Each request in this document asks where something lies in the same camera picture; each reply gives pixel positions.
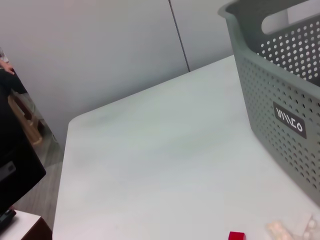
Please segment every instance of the black object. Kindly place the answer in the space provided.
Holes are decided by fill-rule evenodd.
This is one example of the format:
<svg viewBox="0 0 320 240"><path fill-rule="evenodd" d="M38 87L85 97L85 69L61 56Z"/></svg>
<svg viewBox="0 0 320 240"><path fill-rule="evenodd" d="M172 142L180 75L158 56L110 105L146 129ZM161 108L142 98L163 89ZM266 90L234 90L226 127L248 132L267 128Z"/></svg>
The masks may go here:
<svg viewBox="0 0 320 240"><path fill-rule="evenodd" d="M8 209L3 214L0 214L0 231L10 224L16 214L16 211L12 209Z"/></svg>
<svg viewBox="0 0 320 240"><path fill-rule="evenodd" d="M11 88L25 90L17 76L0 70L0 82L9 78ZM8 104L8 85L0 84L0 213L32 189L45 175L33 147Z"/></svg>

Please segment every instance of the red block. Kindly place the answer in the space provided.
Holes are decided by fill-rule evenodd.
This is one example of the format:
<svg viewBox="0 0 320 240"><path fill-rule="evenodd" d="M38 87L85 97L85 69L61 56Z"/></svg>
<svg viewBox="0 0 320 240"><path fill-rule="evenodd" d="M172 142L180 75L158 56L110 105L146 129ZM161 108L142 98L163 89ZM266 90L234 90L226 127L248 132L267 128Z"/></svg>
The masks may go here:
<svg viewBox="0 0 320 240"><path fill-rule="evenodd" d="M228 239L229 240L246 240L246 235L243 232L231 231Z"/></svg>

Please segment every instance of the floor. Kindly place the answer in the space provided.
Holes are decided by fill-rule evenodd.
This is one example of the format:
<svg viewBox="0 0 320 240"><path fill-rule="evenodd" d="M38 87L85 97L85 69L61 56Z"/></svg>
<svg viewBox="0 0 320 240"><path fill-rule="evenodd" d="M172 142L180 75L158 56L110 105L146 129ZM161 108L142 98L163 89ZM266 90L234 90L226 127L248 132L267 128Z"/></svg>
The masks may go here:
<svg viewBox="0 0 320 240"><path fill-rule="evenodd" d="M46 175L13 206L16 210L43 217L53 229L64 154L49 129L44 131L42 144L34 149Z"/></svg>

